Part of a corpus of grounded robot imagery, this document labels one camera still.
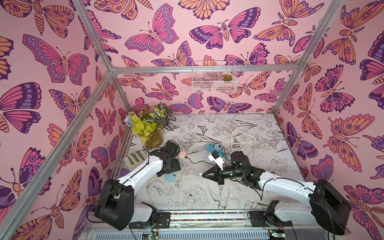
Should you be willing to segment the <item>pink earbud case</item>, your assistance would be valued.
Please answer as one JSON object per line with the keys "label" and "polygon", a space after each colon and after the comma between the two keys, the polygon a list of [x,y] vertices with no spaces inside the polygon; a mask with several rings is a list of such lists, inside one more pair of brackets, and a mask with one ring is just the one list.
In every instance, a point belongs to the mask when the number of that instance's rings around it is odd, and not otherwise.
{"label": "pink earbud case", "polygon": [[181,160],[185,159],[186,155],[187,155],[187,152],[182,150],[182,151],[179,152],[178,158],[181,159]]}

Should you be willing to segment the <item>teal power strip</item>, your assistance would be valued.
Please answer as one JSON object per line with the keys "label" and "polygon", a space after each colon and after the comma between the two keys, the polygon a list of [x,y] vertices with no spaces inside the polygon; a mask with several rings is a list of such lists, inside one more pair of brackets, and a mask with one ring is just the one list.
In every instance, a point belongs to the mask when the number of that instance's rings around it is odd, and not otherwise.
{"label": "teal power strip", "polygon": [[206,145],[206,151],[207,152],[213,152],[213,151],[217,151],[219,154],[222,154],[223,153],[223,146],[222,145],[217,145],[217,144],[212,144],[212,143],[208,143]]}

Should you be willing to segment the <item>blue earbud case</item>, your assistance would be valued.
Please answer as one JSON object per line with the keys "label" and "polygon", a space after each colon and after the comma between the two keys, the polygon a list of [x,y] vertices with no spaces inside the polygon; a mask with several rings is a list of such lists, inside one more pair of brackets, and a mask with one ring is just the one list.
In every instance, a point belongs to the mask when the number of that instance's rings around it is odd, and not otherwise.
{"label": "blue earbud case", "polygon": [[166,174],[165,175],[165,179],[168,181],[168,182],[174,182],[175,181],[175,176],[173,174]]}

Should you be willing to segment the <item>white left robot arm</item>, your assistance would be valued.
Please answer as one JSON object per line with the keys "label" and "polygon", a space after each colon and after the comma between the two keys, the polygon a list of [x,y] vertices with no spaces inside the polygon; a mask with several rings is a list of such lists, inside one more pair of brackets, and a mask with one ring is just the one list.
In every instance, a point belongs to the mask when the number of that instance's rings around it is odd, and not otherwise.
{"label": "white left robot arm", "polygon": [[179,153],[179,145],[167,141],[161,148],[151,151],[147,160],[137,169],[117,180],[107,180],[93,210],[94,216],[119,231],[126,227],[152,228],[157,225],[157,208],[139,203],[135,197],[153,176],[162,177],[180,171]]}

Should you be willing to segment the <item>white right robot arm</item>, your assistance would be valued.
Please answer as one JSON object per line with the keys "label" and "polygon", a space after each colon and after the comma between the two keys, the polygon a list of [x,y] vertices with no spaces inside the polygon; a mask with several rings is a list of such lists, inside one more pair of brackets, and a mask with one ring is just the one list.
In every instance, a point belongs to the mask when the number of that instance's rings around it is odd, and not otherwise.
{"label": "white right robot arm", "polygon": [[218,185],[223,185],[226,179],[239,180],[241,184],[260,191],[261,198],[265,192],[273,192],[295,200],[291,204],[274,200],[262,211],[251,211],[249,217],[254,227],[281,227],[303,222],[318,224],[334,235],[346,233],[352,207],[328,181],[302,182],[277,176],[252,166],[242,151],[231,154],[229,166],[224,165],[217,151],[213,151],[209,159],[216,165],[202,173],[205,179]]}

